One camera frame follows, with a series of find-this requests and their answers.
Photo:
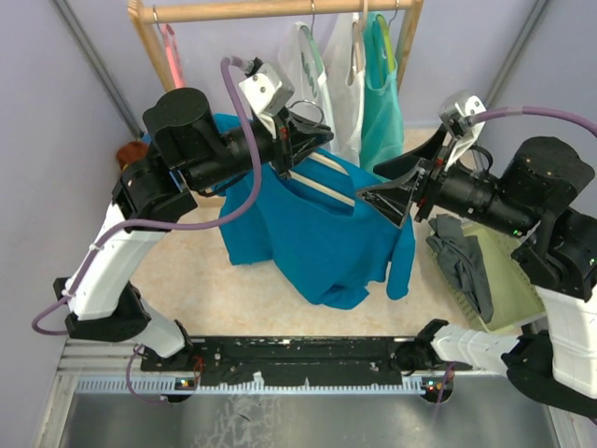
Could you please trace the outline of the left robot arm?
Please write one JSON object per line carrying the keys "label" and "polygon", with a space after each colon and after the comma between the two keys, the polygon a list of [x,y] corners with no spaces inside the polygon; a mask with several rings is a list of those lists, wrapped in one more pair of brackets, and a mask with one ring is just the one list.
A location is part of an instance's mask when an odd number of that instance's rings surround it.
{"label": "left robot arm", "polygon": [[304,118],[285,105],[276,109],[273,127],[250,122],[220,131],[206,95],[179,88],[162,95],[143,115],[151,137],[148,152],[129,165],[112,190],[103,226],[76,272],[57,278],[59,304],[69,308],[67,334],[96,342],[134,341],[174,370],[187,368],[193,343],[183,325],[144,303],[132,274],[153,248],[194,210],[194,193],[221,191],[253,169],[252,156],[289,171],[331,141],[330,127]]}

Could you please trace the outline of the blue t-shirt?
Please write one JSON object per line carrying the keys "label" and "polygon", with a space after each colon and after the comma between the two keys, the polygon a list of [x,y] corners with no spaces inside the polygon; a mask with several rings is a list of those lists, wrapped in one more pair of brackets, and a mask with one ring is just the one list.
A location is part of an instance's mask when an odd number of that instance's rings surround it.
{"label": "blue t-shirt", "polygon": [[262,168],[254,205],[221,226],[233,265],[271,260],[308,302],[350,310],[371,282],[400,300],[409,292],[416,252],[411,223],[398,228],[368,204],[340,202]]}

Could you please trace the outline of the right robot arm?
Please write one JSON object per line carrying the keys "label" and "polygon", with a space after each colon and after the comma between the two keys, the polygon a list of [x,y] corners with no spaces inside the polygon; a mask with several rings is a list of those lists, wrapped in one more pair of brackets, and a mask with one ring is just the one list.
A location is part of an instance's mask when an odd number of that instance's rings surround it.
{"label": "right robot arm", "polygon": [[356,195],[398,227],[434,207],[518,238],[512,258],[543,302],[546,329],[519,337],[428,323],[406,346],[407,370],[466,364],[505,376],[524,396],[596,416],[596,220],[573,207],[593,168],[553,136],[525,140],[504,173],[449,162],[439,129],[408,154],[376,166],[383,182]]}

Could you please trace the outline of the cream hanger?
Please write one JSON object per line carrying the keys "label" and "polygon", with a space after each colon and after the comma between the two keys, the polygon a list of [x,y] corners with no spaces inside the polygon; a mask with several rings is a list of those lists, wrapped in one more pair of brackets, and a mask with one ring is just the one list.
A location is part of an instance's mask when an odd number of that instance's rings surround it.
{"label": "cream hanger", "polygon": [[314,152],[308,156],[312,164],[308,169],[293,170],[290,172],[290,178],[317,192],[331,198],[332,200],[343,203],[349,207],[354,207],[355,200],[347,196],[342,191],[332,188],[328,183],[327,175],[332,171],[339,175],[347,177],[348,172],[337,162],[331,160],[328,156]]}

